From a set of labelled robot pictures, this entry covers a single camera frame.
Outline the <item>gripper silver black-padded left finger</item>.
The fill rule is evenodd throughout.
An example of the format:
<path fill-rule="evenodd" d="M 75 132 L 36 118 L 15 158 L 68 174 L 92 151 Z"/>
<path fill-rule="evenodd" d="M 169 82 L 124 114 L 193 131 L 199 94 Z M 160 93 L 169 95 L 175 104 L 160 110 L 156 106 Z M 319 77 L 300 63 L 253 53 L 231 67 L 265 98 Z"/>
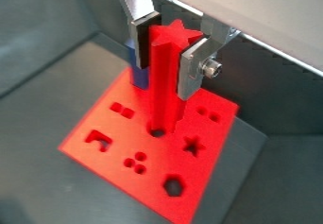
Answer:
<path fill-rule="evenodd" d="M 161 24 L 161 15 L 152 0 L 120 0 L 127 14 L 129 37 L 133 40 L 136 66 L 149 66 L 149 26 Z"/>

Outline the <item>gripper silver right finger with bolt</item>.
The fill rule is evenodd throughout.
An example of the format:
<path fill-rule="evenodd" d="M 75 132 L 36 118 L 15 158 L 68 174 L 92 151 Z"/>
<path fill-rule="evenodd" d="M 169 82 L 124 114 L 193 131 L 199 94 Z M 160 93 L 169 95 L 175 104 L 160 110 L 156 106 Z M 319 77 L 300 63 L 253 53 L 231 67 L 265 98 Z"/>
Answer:
<path fill-rule="evenodd" d="M 209 15 L 201 16 L 201 39 L 180 55 L 177 73 L 177 96 L 187 100 L 200 88 L 203 78 L 215 78 L 221 70 L 216 61 L 219 50 L 241 33 Z"/>

